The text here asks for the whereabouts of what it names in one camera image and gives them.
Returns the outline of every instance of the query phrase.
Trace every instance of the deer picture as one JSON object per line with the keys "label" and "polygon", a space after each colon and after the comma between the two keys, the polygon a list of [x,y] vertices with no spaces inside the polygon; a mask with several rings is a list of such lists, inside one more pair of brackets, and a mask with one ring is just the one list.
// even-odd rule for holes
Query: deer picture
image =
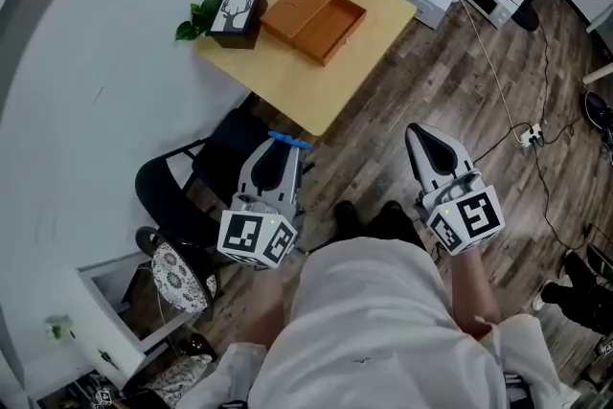
{"label": "deer picture", "polygon": [[252,0],[246,0],[245,1],[245,7],[243,9],[236,8],[235,11],[233,11],[230,8],[230,1],[231,0],[224,0],[223,4],[221,4],[221,8],[219,9],[220,12],[223,12],[223,17],[226,20],[226,22],[225,22],[225,24],[223,26],[223,31],[231,32],[231,33],[240,32],[240,31],[242,31],[242,28],[244,26],[244,21],[242,22],[242,25],[240,25],[238,27],[235,27],[234,21],[235,21],[237,15],[243,14],[245,12],[249,12],[249,10],[251,9]]}

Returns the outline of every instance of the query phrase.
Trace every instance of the box lid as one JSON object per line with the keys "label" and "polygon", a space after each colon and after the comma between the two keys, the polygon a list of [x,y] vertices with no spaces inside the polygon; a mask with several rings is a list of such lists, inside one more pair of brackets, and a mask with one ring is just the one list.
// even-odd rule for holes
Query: box lid
{"label": "box lid", "polygon": [[264,27],[292,39],[330,0],[278,0],[261,18]]}

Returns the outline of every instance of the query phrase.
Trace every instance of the green plant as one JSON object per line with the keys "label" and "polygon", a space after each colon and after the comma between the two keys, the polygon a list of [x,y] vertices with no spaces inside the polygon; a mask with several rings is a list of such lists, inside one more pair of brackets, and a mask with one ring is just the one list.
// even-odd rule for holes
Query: green plant
{"label": "green plant", "polygon": [[192,20],[179,24],[174,39],[196,39],[211,29],[219,8],[219,0],[204,0],[202,4],[190,4]]}
{"label": "green plant", "polygon": [[55,339],[59,339],[61,337],[61,326],[52,326],[51,334],[54,336]]}

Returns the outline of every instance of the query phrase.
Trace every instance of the orange wooden box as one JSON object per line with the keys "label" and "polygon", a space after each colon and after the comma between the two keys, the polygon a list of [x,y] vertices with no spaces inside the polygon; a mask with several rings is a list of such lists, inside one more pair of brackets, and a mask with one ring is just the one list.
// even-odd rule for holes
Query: orange wooden box
{"label": "orange wooden box", "polygon": [[265,30],[326,65],[366,16],[351,0],[278,0],[261,17]]}

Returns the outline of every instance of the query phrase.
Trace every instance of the blue handle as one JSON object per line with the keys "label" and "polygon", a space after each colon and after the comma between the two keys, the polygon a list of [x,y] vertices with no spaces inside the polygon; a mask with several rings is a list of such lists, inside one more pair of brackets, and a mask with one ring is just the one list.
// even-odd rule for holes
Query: blue handle
{"label": "blue handle", "polygon": [[276,131],[269,131],[268,136],[285,142],[286,144],[290,144],[294,147],[304,148],[305,150],[313,150],[313,145],[306,144],[305,142],[301,142],[300,140],[295,140],[290,136],[284,135],[283,133],[277,133]]}

